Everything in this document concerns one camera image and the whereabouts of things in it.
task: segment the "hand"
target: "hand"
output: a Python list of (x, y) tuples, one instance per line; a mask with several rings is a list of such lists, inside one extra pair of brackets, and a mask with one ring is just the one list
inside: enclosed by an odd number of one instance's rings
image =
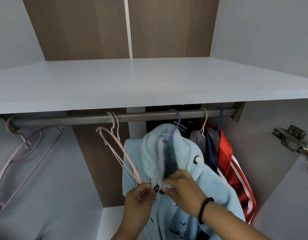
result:
[(178, 169), (165, 179), (164, 183), (175, 188), (166, 188), (164, 193), (171, 197), (185, 213), (198, 218), (201, 206), (207, 196), (196, 184), (192, 175), (185, 170)]
[(121, 225), (112, 239), (136, 239), (146, 226), (156, 192), (152, 183), (142, 183), (127, 192)]

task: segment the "light blue fleece robe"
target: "light blue fleece robe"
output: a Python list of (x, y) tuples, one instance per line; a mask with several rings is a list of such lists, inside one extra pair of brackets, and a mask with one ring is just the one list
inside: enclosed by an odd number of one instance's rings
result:
[[(165, 187), (163, 180), (177, 168), (188, 171), (198, 186), (215, 202), (224, 206), (234, 215), (245, 221), (244, 213), (234, 189), (206, 164), (199, 147), (183, 138), (176, 129), (173, 140), (168, 139), (175, 125), (163, 124), (156, 127), (143, 139), (128, 139), (124, 148), (137, 167), (143, 182), (152, 182), (159, 190)], [(124, 162), (132, 170), (127, 158)], [(123, 170), (123, 195), (136, 187), (136, 180)], [(221, 240), (206, 224), (183, 212), (167, 195), (157, 193), (152, 205), (150, 219), (144, 228), (148, 240), (196, 240), (199, 230), (210, 236), (210, 240)]]

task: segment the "hanging rail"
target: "hanging rail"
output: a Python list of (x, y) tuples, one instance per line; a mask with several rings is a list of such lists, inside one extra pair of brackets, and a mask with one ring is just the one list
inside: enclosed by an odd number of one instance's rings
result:
[[(224, 116), (235, 116), (239, 108), (223, 109)], [(204, 110), (180, 110), (181, 119), (204, 118)], [(208, 117), (219, 117), (220, 109), (208, 110)], [(132, 121), (153, 121), (153, 120), (173, 120), (177, 115), (173, 111), (143, 112), (117, 114), (120, 122)], [(34, 117), (34, 118), (14, 118), (11, 123), (17, 128), (27, 126), (55, 126), (55, 125), (79, 125), (79, 124), (100, 124), (111, 123), (108, 114), (97, 116), (63, 116), (63, 117)]]

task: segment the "blue hanger hook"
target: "blue hanger hook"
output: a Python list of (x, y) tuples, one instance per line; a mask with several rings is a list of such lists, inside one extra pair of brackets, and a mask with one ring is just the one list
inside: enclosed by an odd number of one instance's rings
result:
[(172, 141), (173, 140), (173, 136), (174, 136), (174, 132), (175, 130), (178, 128), (178, 126), (180, 125), (180, 113), (176, 110), (176, 109), (169, 109), (170, 111), (174, 111), (177, 114), (178, 117), (178, 123), (175, 126), (175, 128), (172, 130), (172, 134), (171, 134), (171, 138), (169, 139), (165, 139), (164, 141)]
[(219, 108), (221, 110), (221, 120), (218, 123), (218, 126), (216, 128), (216, 132), (218, 133), (219, 136), (221, 136), (220, 130), (221, 130), (221, 124), (222, 124), (222, 120), (223, 120), (223, 109), (221, 107), (217, 107), (217, 108)]

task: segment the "person's right hand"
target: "person's right hand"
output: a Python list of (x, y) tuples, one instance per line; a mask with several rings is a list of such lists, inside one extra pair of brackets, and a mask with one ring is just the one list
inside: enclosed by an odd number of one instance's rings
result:
[(207, 196), (196, 184), (192, 175), (185, 170), (178, 169), (165, 179), (164, 183), (175, 188), (166, 188), (164, 193), (171, 197), (185, 213), (198, 218), (201, 206)]

